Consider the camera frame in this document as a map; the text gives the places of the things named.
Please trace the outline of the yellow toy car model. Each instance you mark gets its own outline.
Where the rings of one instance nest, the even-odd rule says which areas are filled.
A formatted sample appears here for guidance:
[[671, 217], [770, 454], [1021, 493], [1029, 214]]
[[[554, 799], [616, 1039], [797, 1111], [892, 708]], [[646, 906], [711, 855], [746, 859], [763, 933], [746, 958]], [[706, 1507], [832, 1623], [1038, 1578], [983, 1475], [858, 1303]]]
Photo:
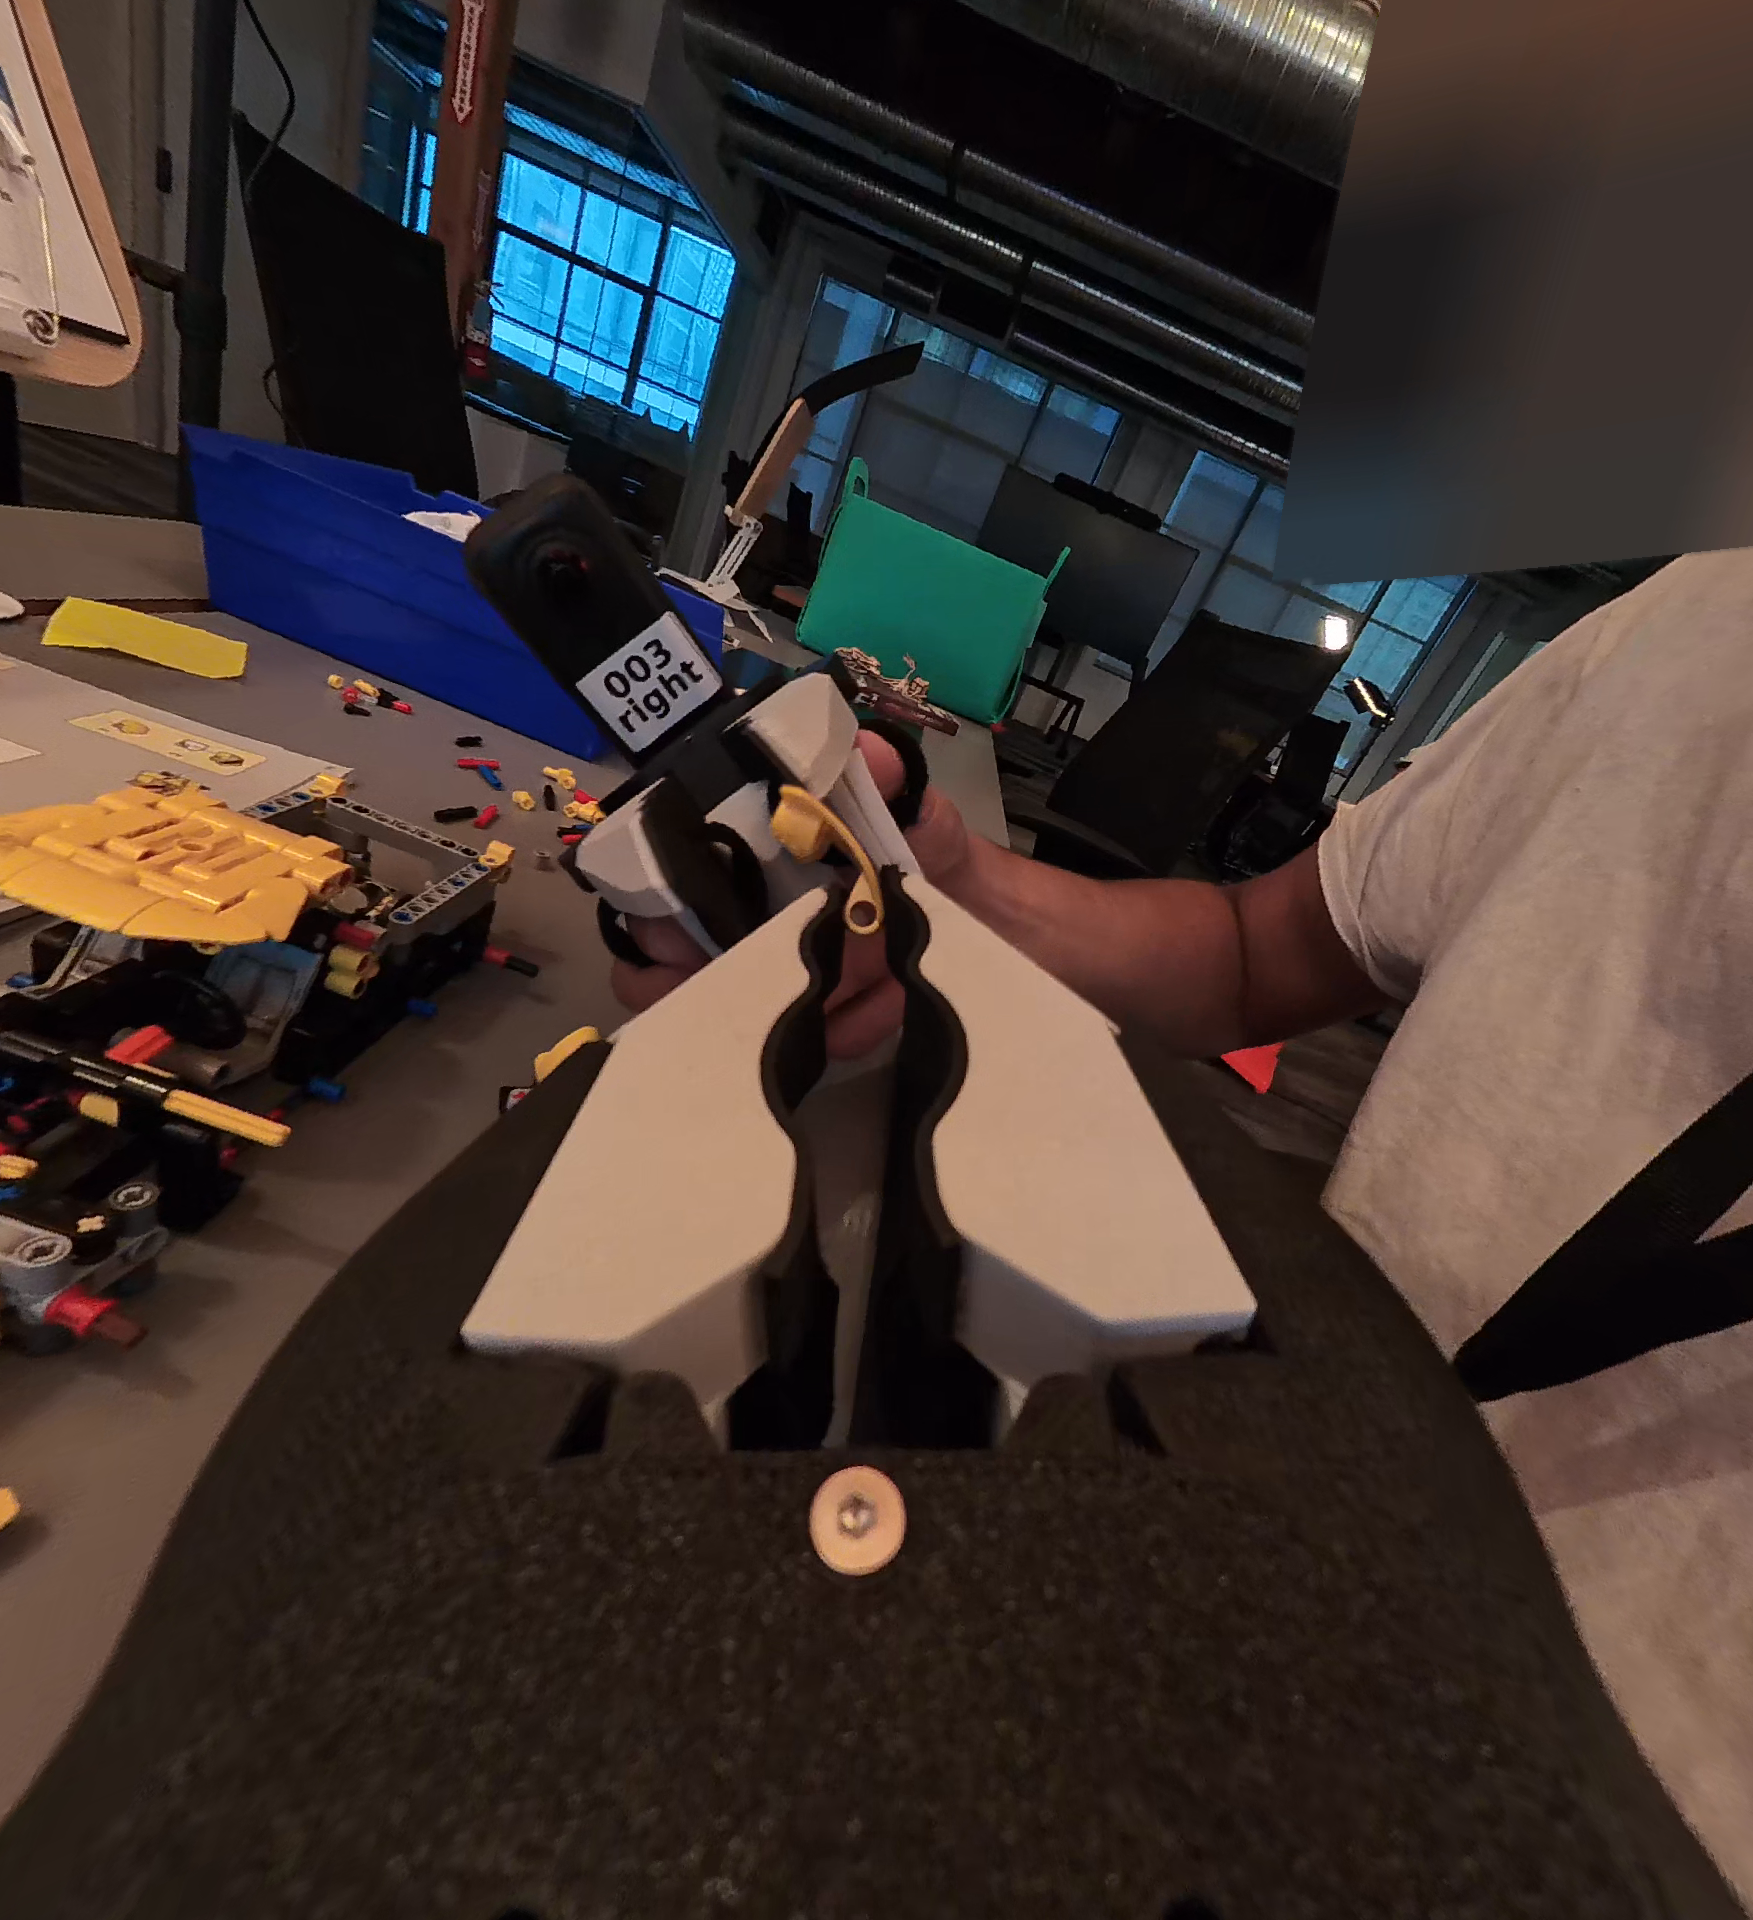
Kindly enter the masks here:
[[[123, 1309], [221, 1213], [251, 1148], [478, 964], [512, 852], [497, 808], [418, 827], [321, 776], [236, 809], [144, 772], [0, 816], [0, 897], [44, 914], [0, 985], [0, 1344], [131, 1345]], [[481, 846], [444, 835], [468, 826]]]

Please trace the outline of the person's right hand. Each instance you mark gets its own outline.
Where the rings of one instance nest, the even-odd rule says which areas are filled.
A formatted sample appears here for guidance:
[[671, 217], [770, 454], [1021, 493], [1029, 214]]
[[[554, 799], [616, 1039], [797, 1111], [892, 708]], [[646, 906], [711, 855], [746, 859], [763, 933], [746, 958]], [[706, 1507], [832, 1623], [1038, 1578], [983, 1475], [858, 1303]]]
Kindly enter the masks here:
[[[907, 770], [897, 750], [875, 733], [860, 733], [863, 762], [885, 804], [897, 801], [907, 785]], [[992, 852], [965, 826], [960, 812], [935, 787], [920, 796], [916, 824], [905, 834], [922, 874], [941, 889], [954, 895], [974, 865], [976, 852]], [[629, 1015], [663, 1000], [706, 957], [671, 921], [629, 920], [629, 938], [647, 955], [649, 964], [638, 968], [624, 958], [614, 961], [610, 981], [616, 1000]], [[896, 982], [878, 938], [851, 938], [845, 945], [841, 972], [830, 997], [826, 1049], [834, 1061], [855, 1061], [887, 1043], [905, 1010], [904, 988]]]

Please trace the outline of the small twine tag bundle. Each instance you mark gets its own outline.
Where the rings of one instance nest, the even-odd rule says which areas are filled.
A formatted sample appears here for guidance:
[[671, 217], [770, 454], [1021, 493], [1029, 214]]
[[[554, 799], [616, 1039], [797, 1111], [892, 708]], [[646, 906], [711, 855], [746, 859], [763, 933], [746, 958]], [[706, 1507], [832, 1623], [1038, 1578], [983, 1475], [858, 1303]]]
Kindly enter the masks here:
[[879, 659], [858, 647], [839, 647], [827, 662], [834, 683], [853, 708], [896, 727], [957, 736], [960, 722], [927, 700], [927, 683], [913, 671], [912, 658], [905, 658], [905, 666], [909, 671], [904, 675], [887, 675]]

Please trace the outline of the black monitor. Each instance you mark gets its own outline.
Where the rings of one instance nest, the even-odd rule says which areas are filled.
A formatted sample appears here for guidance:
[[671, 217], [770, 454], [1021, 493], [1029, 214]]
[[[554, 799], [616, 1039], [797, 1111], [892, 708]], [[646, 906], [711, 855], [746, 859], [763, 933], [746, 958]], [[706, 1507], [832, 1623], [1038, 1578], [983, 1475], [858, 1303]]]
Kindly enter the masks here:
[[1025, 469], [1004, 469], [979, 547], [1050, 579], [1036, 641], [1115, 659], [1132, 675], [1149, 655], [1197, 550], [1062, 493]]
[[476, 494], [442, 247], [234, 117], [234, 155], [291, 446]]

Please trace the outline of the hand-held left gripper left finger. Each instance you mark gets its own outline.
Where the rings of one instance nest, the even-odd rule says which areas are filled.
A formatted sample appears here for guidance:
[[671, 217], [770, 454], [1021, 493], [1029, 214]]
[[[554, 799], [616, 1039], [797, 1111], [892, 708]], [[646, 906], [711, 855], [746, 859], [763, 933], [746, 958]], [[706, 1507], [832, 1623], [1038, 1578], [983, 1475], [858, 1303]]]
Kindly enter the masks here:
[[764, 1276], [815, 1226], [793, 1114], [819, 1081], [835, 895], [811, 892], [599, 1049], [461, 1324], [478, 1354], [668, 1374], [725, 1405], [772, 1352]]

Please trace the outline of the large paned window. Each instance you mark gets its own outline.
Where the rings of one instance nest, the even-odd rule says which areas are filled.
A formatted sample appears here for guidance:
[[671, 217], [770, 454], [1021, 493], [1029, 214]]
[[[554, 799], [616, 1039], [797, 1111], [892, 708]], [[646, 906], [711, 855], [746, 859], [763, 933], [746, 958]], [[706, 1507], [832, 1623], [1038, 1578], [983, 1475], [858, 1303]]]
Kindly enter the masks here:
[[692, 433], [736, 261], [629, 115], [504, 109], [492, 343], [578, 397]]

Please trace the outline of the wooden beam red label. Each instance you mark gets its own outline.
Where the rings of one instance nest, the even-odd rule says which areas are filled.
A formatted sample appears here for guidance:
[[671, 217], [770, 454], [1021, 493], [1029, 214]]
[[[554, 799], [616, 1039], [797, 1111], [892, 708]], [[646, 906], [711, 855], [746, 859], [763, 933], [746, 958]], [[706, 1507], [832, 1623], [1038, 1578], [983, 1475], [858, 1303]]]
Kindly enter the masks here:
[[519, 5], [451, 2], [445, 14], [429, 232], [444, 251], [451, 338], [461, 341], [492, 259]]

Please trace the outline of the yellow flat sheet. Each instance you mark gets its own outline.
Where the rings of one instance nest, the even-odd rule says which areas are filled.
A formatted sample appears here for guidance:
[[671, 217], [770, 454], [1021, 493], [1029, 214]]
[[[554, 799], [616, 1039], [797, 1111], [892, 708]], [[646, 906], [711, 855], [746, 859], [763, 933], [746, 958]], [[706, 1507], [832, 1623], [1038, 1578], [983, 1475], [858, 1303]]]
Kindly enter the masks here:
[[241, 640], [83, 597], [64, 599], [48, 615], [41, 645], [117, 653], [212, 683], [241, 680], [248, 662], [248, 647]]

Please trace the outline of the scattered small toy pins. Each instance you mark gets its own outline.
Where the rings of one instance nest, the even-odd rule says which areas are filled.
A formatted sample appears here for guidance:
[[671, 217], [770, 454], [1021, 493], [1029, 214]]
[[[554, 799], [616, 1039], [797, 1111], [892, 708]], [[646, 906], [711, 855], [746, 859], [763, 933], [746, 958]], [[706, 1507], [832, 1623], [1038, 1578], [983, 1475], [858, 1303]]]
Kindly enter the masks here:
[[[409, 696], [368, 677], [328, 673], [325, 686], [339, 711], [354, 716], [373, 712], [401, 718], [418, 716], [418, 707]], [[437, 759], [471, 785], [468, 801], [450, 801], [431, 809], [431, 820], [442, 827], [488, 834], [499, 830], [504, 820], [535, 816], [553, 824], [550, 831], [561, 847], [573, 847], [589, 830], [608, 820], [608, 809], [578, 785], [573, 769], [548, 765], [530, 780], [527, 769], [511, 769], [499, 755], [490, 753], [481, 733], [455, 735]]]

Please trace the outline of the yellow curved toy piece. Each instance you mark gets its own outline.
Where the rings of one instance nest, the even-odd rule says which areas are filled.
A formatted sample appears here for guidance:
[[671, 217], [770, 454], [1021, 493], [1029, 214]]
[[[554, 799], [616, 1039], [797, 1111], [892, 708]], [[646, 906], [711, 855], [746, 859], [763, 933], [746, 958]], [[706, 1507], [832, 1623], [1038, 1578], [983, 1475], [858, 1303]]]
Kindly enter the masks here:
[[858, 835], [830, 805], [809, 789], [785, 782], [772, 808], [770, 830], [797, 861], [815, 864], [834, 852], [841, 853], [855, 870], [841, 910], [845, 930], [860, 938], [873, 938], [884, 930], [879, 871]]

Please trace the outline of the metal ceiling duct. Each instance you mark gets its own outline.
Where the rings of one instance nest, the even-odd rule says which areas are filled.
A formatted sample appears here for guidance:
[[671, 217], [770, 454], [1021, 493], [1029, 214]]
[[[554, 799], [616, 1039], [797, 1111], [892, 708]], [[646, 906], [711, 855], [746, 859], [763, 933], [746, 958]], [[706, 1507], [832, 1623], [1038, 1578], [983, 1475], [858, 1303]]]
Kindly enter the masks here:
[[972, 11], [1309, 180], [1343, 182], [1378, 5], [974, 2]]

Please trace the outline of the instruction booklet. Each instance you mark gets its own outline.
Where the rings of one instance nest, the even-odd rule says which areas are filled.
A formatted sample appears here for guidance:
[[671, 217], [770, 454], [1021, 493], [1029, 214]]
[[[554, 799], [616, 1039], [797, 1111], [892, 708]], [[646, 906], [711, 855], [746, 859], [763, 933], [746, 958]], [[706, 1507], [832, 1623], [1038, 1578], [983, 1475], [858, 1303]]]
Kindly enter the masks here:
[[[141, 772], [198, 780], [245, 809], [335, 769], [0, 653], [0, 816], [78, 804]], [[22, 911], [0, 897], [0, 927]]]

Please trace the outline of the blue storage bin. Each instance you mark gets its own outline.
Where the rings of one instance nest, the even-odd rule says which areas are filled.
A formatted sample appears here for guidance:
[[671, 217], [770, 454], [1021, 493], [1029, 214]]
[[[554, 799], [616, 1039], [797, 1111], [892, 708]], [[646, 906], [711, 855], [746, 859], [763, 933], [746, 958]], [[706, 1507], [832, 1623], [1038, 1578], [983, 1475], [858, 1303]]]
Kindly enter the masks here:
[[483, 599], [461, 543], [421, 523], [474, 510], [471, 499], [216, 427], [186, 437], [217, 611], [544, 746], [610, 755], [619, 736], [603, 736]]

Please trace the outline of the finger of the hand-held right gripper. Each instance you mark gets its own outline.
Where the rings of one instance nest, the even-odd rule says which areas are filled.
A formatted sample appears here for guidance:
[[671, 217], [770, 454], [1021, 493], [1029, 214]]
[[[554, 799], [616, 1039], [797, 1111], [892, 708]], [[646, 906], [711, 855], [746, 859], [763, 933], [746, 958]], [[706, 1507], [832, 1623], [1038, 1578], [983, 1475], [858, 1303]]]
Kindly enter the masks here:
[[768, 920], [756, 853], [694, 799], [627, 801], [589, 830], [574, 874], [624, 920], [669, 920], [711, 958]]
[[815, 796], [834, 793], [858, 755], [862, 722], [827, 671], [793, 677], [738, 722], [750, 748], [785, 785]]

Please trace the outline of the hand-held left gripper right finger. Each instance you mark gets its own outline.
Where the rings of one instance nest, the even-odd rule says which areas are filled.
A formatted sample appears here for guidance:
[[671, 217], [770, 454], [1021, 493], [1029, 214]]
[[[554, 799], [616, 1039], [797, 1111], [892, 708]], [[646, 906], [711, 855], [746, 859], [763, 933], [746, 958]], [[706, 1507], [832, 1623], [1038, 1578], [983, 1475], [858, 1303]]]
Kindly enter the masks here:
[[1025, 1393], [1243, 1342], [1255, 1299], [1104, 1015], [917, 875], [884, 874], [884, 935], [885, 1226], [930, 1345]]

